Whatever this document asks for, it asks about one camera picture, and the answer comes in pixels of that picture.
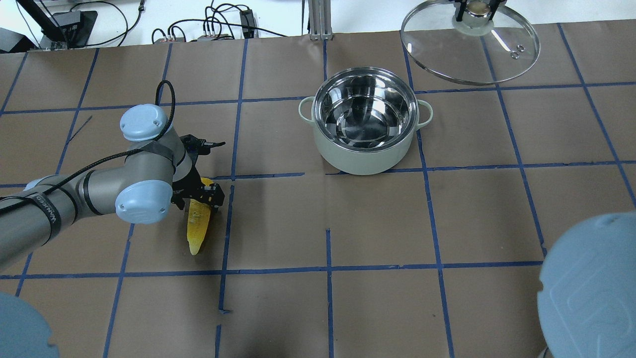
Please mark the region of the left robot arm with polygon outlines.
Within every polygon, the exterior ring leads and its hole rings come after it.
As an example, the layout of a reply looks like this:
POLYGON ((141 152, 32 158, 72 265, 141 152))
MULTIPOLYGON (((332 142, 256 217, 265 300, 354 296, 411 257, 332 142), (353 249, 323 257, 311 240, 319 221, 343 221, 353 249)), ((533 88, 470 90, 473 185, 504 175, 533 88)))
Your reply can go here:
POLYGON ((214 143, 179 136, 171 117, 155 104, 128 109, 119 127, 130 141, 120 154, 123 165, 43 177, 1 198, 1 269, 84 218, 116 214, 128 223, 154 224, 166 218, 171 204, 183 209, 186 199, 211 209, 223 206, 220 186, 205 184, 195 166, 195 158, 209 154, 214 143))

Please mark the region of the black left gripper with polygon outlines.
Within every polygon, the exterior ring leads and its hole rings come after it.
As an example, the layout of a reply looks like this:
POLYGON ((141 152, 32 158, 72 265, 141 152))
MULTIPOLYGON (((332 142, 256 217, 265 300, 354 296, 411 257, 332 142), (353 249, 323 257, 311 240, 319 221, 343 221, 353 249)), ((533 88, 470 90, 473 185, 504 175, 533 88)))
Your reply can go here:
POLYGON ((225 193, 217 183, 205 184, 199 175, 196 164, 199 156, 208 156, 213 148, 223 146, 225 142, 206 141, 191 134, 180 136, 180 140, 184 145, 186 157, 190 160, 190 166, 183 179, 173 181, 171 202, 177 208, 184 210, 185 199, 202 201, 202 198, 212 198, 211 215, 214 216, 224 205, 225 193))

